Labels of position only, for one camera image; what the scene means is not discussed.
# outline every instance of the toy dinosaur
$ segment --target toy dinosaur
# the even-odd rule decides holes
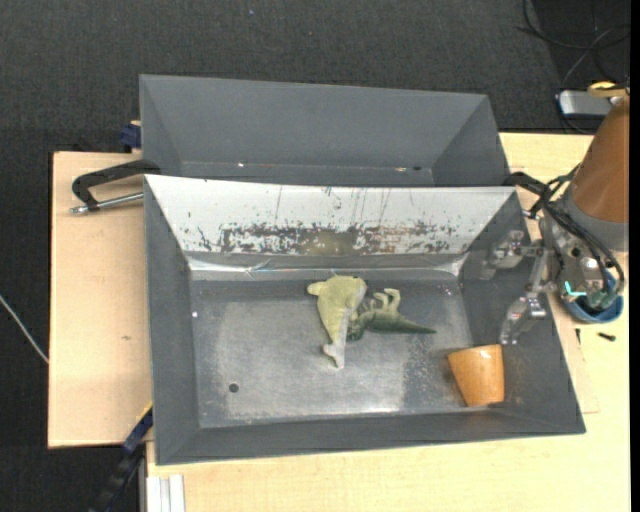
[[[365,329],[376,332],[396,333],[433,334],[436,332],[424,325],[407,320],[398,312],[398,306],[400,305],[400,292],[398,290],[385,288],[384,293],[374,293],[373,296],[382,302],[382,307],[376,308],[376,302],[372,299],[369,302],[369,306],[363,305],[360,314],[352,315],[347,330],[347,340],[359,340],[362,338]]]
[[[331,338],[332,343],[324,345],[322,349],[333,358],[338,369],[342,369],[349,319],[357,315],[367,285],[357,276],[333,276],[326,281],[310,284],[307,291],[318,296],[320,319]]]

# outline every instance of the wooden table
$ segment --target wooden table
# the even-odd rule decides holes
[[[512,169],[542,180],[569,171],[590,142],[569,135],[501,138]],[[70,189],[76,176],[136,158],[54,157],[51,448],[120,443],[151,398],[142,208],[68,213],[79,204]],[[132,179],[98,194],[139,187],[140,179]],[[585,413],[584,435],[162,467],[154,464],[149,441],[147,471],[183,474],[189,512],[626,510],[628,311],[613,324],[581,325],[579,345],[573,321],[557,306],[556,324]],[[598,337],[599,331],[617,341]]]

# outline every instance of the bin floor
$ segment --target bin floor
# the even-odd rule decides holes
[[[437,332],[367,330],[347,343],[342,370],[322,352],[329,338],[316,297],[305,291],[310,282],[191,282],[201,427],[464,408],[446,361],[472,345],[453,276],[368,281],[365,301],[396,288],[399,311]]]

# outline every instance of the yellow plush toy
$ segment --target yellow plush toy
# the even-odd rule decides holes
[[[342,369],[349,319],[352,315],[357,316],[367,284],[357,276],[333,276],[326,281],[310,284],[307,291],[318,296],[318,312],[331,338],[331,343],[322,349],[333,358],[338,369]]]

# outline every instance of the black carpet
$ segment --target black carpet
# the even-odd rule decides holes
[[[630,22],[630,0],[534,4],[543,29],[587,44],[592,11],[602,28]],[[140,73],[480,92],[501,130],[561,131],[553,94],[580,53],[524,26],[512,0],[2,2],[0,293],[46,349],[48,154],[122,151]],[[603,66],[628,75],[625,48],[585,59],[565,85],[605,78]],[[0,310],[0,511],[85,510],[117,460],[115,448],[47,452],[46,389],[46,365]]]

